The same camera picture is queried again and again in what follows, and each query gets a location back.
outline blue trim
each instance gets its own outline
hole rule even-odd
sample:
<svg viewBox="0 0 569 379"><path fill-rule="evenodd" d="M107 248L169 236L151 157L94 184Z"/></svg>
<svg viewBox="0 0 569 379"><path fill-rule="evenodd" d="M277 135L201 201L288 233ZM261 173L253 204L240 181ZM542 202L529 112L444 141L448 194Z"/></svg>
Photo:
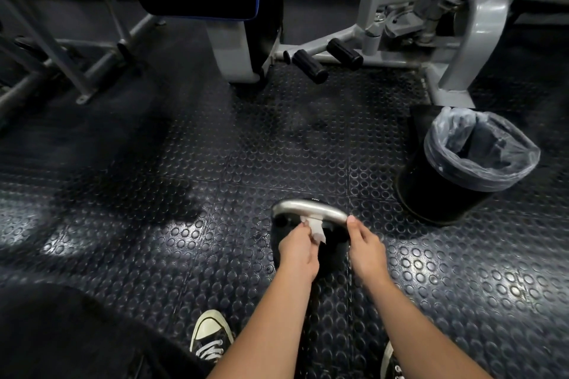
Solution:
<svg viewBox="0 0 569 379"><path fill-rule="evenodd" d="M176 18L192 18L194 20L215 20L215 21L249 21L256 18L258 14L259 14L259 0L255 0L255 15L252 16L251 18L216 18L216 17L186 17L186 16L176 16Z"/></svg>

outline black kettlebell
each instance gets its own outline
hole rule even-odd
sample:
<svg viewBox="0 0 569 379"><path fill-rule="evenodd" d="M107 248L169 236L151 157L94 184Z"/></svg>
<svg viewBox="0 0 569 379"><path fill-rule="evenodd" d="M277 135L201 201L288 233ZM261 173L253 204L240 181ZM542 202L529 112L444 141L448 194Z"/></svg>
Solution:
<svg viewBox="0 0 569 379"><path fill-rule="evenodd" d="M326 243L318 250L320 270L317 278L343 269L349 249L349 233L346 228L348 215L317 199L283 199L272 208L271 248L275 267L279 267L281 254L279 243L301 222L301 216L322 221Z"/></svg>

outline black pants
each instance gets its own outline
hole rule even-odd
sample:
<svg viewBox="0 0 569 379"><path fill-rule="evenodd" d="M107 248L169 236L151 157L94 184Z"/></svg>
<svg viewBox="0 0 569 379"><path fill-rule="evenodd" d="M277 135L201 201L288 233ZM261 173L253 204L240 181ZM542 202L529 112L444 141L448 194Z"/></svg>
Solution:
<svg viewBox="0 0 569 379"><path fill-rule="evenodd" d="M77 289L39 283L0 290L3 379L202 379L212 367Z"/></svg>

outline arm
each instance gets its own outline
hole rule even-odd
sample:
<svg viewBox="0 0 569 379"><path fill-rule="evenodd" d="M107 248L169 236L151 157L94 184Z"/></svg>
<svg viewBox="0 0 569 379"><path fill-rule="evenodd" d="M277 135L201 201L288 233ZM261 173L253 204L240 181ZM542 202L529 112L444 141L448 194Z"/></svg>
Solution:
<svg viewBox="0 0 569 379"><path fill-rule="evenodd" d="M208 379L292 379L318 245L300 224L279 245L281 266L251 319Z"/></svg>
<svg viewBox="0 0 569 379"><path fill-rule="evenodd" d="M379 237L353 216L348 218L348 231L352 267L373 298L405 377L490 379L391 281Z"/></svg>

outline white tissue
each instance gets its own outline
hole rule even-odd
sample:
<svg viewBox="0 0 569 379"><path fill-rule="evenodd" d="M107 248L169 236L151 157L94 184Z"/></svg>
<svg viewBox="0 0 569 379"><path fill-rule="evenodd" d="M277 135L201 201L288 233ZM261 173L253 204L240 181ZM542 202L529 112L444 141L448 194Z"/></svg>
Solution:
<svg viewBox="0 0 569 379"><path fill-rule="evenodd" d="M324 236L321 220L315 219L313 217L301 216L301 221L309 224L310 230L312 231L312 239L314 239L314 241L317 243L323 242L326 244L326 237Z"/></svg>

